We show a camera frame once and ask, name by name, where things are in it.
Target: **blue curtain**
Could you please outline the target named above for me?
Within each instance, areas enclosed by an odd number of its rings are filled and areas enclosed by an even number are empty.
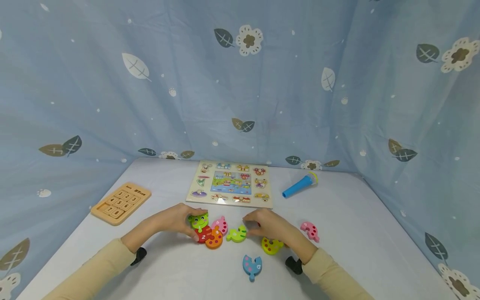
[[[0,299],[149,156],[360,173],[480,298],[478,1],[41,1],[0,4]]]

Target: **blue elephant puzzle piece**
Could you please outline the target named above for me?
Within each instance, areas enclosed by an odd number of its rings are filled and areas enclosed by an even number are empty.
[[[245,255],[243,257],[243,270],[250,276],[250,281],[255,281],[255,275],[259,274],[262,270],[262,259],[261,257],[257,257],[252,262],[252,258]]]

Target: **black object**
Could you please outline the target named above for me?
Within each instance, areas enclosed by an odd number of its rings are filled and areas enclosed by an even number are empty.
[[[147,256],[147,250],[145,250],[145,248],[138,248],[137,250],[137,257],[135,258],[135,260],[133,261],[133,263],[131,263],[130,265],[136,265],[138,264],[139,262],[141,262],[145,257]]]
[[[297,274],[297,275],[300,275],[303,273],[303,269],[301,268],[301,265],[302,265],[302,262],[300,260],[300,258],[295,261],[295,259],[293,258],[293,256],[290,256],[287,258],[287,260],[285,261],[285,265],[290,269],[292,270],[293,273]]]

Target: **yellow puzzle piece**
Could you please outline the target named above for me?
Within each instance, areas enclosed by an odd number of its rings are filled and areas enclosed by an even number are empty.
[[[262,248],[268,255],[275,255],[283,247],[283,242],[279,240],[262,239]]]
[[[227,241],[232,240],[236,243],[243,242],[247,238],[247,228],[244,225],[240,225],[239,229],[230,229],[230,233],[227,235]]]

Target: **green duck puzzle piece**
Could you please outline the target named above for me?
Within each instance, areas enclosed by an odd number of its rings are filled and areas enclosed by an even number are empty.
[[[236,243],[241,243],[247,238],[247,228],[244,225],[240,225],[237,229],[230,229],[230,233],[227,235],[227,241],[232,240]]]

